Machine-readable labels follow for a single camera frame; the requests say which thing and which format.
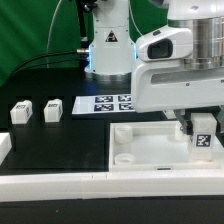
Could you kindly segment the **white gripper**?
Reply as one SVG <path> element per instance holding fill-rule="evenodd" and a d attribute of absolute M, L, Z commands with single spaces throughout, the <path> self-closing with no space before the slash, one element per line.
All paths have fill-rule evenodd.
<path fill-rule="evenodd" d="M 157 29 L 137 40 L 136 51 L 131 97 L 137 112 L 175 110 L 180 130 L 192 135 L 193 124 L 182 109 L 219 106 L 217 133 L 224 133 L 224 66 L 185 68 L 184 59 L 193 53 L 193 34 L 189 29 Z"/>

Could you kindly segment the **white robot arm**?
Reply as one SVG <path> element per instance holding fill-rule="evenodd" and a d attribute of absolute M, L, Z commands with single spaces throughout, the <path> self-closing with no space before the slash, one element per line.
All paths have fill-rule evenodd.
<path fill-rule="evenodd" d="M 224 0 L 149 0 L 166 8 L 167 24 L 132 41 L 127 0 L 91 0 L 94 40 L 88 75 L 131 77 L 134 109 L 172 110 L 189 132 L 183 109 L 218 107 L 224 132 Z"/>

